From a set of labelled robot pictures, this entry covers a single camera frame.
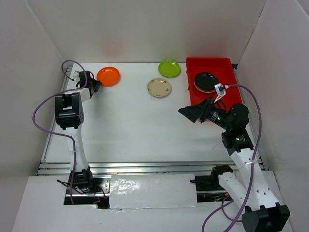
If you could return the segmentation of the orange plate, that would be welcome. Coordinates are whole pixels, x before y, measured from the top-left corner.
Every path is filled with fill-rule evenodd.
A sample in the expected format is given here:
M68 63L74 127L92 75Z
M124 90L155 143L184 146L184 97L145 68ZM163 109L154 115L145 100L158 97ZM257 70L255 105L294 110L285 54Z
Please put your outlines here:
M210 89L203 89L203 88L201 88L199 86L195 86L195 88L198 91L200 91L202 93L207 93L207 94L214 93L216 91L214 86L211 86Z
M115 67L104 67L98 71L96 78L102 86L111 87L120 81L121 75Z

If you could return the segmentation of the black plate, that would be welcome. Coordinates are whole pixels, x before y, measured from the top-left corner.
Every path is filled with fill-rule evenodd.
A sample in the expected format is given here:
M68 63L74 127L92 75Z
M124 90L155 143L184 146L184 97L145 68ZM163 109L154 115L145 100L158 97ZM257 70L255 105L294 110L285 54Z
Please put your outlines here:
M210 89L211 86L218 84L218 78L209 72L200 72L195 76L194 84L203 89Z

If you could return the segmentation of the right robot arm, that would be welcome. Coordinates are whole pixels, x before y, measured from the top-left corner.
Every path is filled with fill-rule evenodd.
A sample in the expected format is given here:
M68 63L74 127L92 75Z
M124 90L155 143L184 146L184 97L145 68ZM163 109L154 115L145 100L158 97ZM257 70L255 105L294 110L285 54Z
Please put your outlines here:
M249 110L242 103L229 111L218 108L211 98L197 105L178 110L192 122L208 120L224 129L222 142L242 177L239 181L228 165L216 166L211 171L210 183L224 189L239 207L237 218L247 232L280 232L290 211L280 204L271 191L256 159L256 150L247 131Z

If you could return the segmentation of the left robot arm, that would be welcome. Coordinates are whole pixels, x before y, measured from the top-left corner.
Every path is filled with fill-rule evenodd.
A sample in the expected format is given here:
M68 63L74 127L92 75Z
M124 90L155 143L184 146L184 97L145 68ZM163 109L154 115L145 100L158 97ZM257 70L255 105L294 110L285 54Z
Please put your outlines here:
M75 72L79 78L76 89L55 97L55 119L67 138L70 156L68 186L75 191L91 193L95 188L89 163L84 152L82 124L84 122L83 102L98 92L101 82L90 71Z

